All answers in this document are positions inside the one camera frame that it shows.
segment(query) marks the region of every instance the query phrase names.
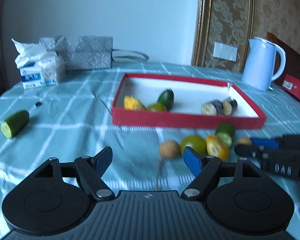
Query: light switch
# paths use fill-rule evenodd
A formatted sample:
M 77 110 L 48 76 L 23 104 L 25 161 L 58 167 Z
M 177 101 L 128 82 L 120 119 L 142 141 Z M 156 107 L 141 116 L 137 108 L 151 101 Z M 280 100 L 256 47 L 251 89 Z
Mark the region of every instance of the light switch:
M 237 61 L 237 53 L 238 53 L 237 47 L 226 45 L 226 44 L 223 44 L 220 42 L 214 43 L 212 55 L 215 58 L 221 58 L 221 59 L 236 62 Z
M 213 53 L 212 53 L 213 57 L 220 58 L 222 45 L 223 44 L 219 43 L 219 42 L 214 43 L 214 48 L 213 48 Z
M 228 46 L 226 44 L 222 44 L 220 58 L 226 59 L 227 51 L 228 51 Z

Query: gray gift bag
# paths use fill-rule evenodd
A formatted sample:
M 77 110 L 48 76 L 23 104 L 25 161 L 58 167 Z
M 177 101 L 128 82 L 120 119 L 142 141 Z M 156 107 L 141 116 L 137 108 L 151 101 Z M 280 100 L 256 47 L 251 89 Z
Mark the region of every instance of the gray gift bag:
M 42 37 L 39 43 L 43 44 L 47 50 L 54 50 L 59 56 L 62 56 L 66 63 L 66 70 L 111 68 L 111 61 L 114 59 L 135 61 L 149 59 L 146 54 L 137 51 L 127 52 L 139 54 L 142 57 L 129 55 L 113 57 L 113 51 L 125 50 L 112 49 L 113 38 L 106 36 Z

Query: checkered tablecloth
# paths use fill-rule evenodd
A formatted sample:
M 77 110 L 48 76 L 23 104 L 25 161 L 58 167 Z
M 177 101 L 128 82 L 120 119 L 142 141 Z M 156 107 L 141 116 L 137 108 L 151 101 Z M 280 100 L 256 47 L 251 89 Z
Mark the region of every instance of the checkered tablecloth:
M 1 212 L 4 197 L 49 157 L 71 162 L 82 155 L 94 156 L 111 146 L 114 157 L 103 176 L 118 193 L 154 190 L 159 163 L 158 146 L 165 140 L 180 142 L 185 136 L 206 137 L 214 130 L 119 127 L 112 125 L 111 104 L 124 73 L 184 75 L 232 81 L 266 113 L 261 130 L 238 130 L 239 137 L 274 137 L 300 133 L 300 103 L 285 91 L 260 92 L 241 82 L 241 75 L 211 68 L 163 64 L 125 63 L 111 69 L 70 73 L 58 86 L 24 90 L 21 83 L 0 97 L 0 123 L 20 109 L 30 112 L 29 124 L 14 139 L 0 132 L 0 238 L 9 229 Z M 232 151 L 230 161 L 237 156 Z M 273 177 L 293 198 L 295 212 L 288 232 L 300 240 L 300 185 Z M 159 189 L 181 192 L 193 180 L 182 159 L 166 161 Z

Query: headboard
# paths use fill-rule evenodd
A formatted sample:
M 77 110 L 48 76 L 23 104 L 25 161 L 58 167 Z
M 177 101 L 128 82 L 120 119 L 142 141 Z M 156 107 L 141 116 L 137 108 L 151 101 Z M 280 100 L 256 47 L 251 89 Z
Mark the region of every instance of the headboard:
M 283 50 L 286 52 L 286 66 L 283 71 L 283 74 L 276 80 L 274 83 L 281 86 L 284 80 L 284 76 L 286 74 L 293 76 L 295 78 L 300 79 L 300 54 L 296 52 L 293 48 L 288 46 L 283 41 L 279 40 L 273 33 L 267 33 L 268 40 L 278 44 Z M 274 72 L 277 71 L 280 65 L 280 56 L 277 54 L 276 61 L 275 61 L 275 68 Z

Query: cucumber slice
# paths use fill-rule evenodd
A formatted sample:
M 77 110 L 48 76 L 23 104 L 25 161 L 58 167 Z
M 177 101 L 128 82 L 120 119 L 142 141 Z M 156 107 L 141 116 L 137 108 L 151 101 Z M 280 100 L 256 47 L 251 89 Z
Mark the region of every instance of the cucumber slice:
M 171 89 L 163 91 L 159 96 L 157 103 L 163 104 L 166 107 L 167 111 L 170 111 L 174 103 L 173 91 Z
M 218 133 L 218 132 L 225 132 L 228 135 L 230 135 L 231 138 L 233 138 L 235 135 L 235 128 L 233 127 L 232 124 L 230 124 L 228 122 L 224 122 L 224 123 L 221 123 L 219 125 L 219 127 L 217 128 L 216 133 Z
M 3 135 L 11 139 L 26 126 L 29 121 L 29 112 L 21 110 L 6 118 L 0 125 Z
M 232 145 L 232 138 L 229 134 L 227 134 L 226 132 L 218 132 L 216 133 L 216 136 L 219 137 L 221 139 L 221 141 L 223 141 L 223 143 L 230 148 Z

